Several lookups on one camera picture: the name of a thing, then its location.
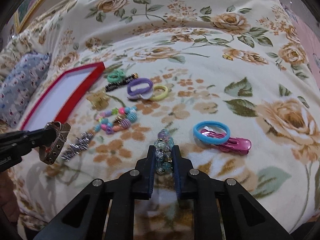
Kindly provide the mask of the rose gold wristwatch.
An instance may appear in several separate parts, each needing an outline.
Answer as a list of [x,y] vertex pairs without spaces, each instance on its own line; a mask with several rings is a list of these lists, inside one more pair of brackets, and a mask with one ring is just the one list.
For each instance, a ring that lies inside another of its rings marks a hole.
[[44,130],[49,132],[49,135],[45,136],[47,141],[39,147],[39,157],[40,161],[52,165],[67,141],[71,126],[68,123],[53,121],[47,123]]

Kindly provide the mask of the gold claw hair clip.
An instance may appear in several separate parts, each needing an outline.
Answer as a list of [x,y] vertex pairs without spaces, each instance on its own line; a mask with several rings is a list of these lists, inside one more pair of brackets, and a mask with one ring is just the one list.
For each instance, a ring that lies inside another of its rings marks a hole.
[[97,111],[106,109],[109,106],[110,98],[103,89],[95,93],[90,93],[86,99],[91,103],[92,109]]

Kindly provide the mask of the red jewelry tray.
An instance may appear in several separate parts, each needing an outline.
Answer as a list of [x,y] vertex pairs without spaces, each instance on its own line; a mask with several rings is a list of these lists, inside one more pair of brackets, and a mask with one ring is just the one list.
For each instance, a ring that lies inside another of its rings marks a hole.
[[66,122],[104,70],[104,63],[98,62],[63,72],[29,109],[18,129],[33,131],[43,128],[51,121]]

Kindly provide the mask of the silver sequin hair clip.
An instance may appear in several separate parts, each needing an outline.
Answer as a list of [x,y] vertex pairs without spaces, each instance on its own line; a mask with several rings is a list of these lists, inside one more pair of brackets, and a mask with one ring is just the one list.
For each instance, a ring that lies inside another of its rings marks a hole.
[[93,137],[93,133],[82,133],[80,137],[76,138],[75,143],[69,144],[67,150],[65,150],[65,152],[61,156],[61,159],[64,161],[70,161],[76,155],[79,155],[81,152],[86,151]]

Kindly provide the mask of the pink metallic hair clip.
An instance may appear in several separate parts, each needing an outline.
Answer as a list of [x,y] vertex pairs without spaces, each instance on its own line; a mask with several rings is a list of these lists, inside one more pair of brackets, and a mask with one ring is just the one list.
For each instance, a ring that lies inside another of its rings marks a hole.
[[[225,136],[225,133],[216,133],[207,129],[202,129],[200,133],[214,139],[222,139]],[[248,139],[230,137],[223,144],[214,146],[222,152],[233,152],[240,155],[247,155],[252,147],[252,143]]]

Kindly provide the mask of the blue bear print pillow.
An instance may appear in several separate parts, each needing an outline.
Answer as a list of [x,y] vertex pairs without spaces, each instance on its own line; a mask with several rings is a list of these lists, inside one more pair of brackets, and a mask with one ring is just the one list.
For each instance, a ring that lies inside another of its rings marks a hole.
[[23,55],[1,86],[1,120],[15,128],[32,95],[48,72],[52,55],[35,51]]

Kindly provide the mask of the floral fleece blanket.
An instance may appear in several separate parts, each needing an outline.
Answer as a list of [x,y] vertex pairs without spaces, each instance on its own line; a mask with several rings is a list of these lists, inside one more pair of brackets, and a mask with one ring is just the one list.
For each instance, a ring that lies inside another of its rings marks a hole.
[[[105,70],[67,121],[66,145],[88,149],[52,165],[32,151],[1,173],[1,209],[40,231],[91,180],[132,169],[166,129],[211,178],[237,180],[290,233],[319,211],[319,88],[278,0],[64,0],[1,51],[1,84],[21,57],[50,53],[19,123],[63,72]],[[109,106],[86,99],[103,89]],[[225,133],[214,139],[202,129]],[[247,155],[222,152],[248,139]]]

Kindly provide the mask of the gold framed picture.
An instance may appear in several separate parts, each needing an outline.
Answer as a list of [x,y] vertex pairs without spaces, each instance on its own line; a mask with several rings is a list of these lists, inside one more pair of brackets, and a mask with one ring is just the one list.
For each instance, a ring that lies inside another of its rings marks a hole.
[[31,16],[45,0],[23,0],[14,13],[15,31],[20,33],[31,19]]

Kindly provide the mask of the pink bedsheet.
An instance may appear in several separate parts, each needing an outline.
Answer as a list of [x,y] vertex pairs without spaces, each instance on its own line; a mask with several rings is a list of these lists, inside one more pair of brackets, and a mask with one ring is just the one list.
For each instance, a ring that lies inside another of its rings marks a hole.
[[302,46],[306,50],[311,73],[316,80],[317,86],[319,87],[319,39],[311,30],[311,28],[299,16],[297,16],[285,4],[281,3],[281,5],[291,18],[293,26],[296,28]]

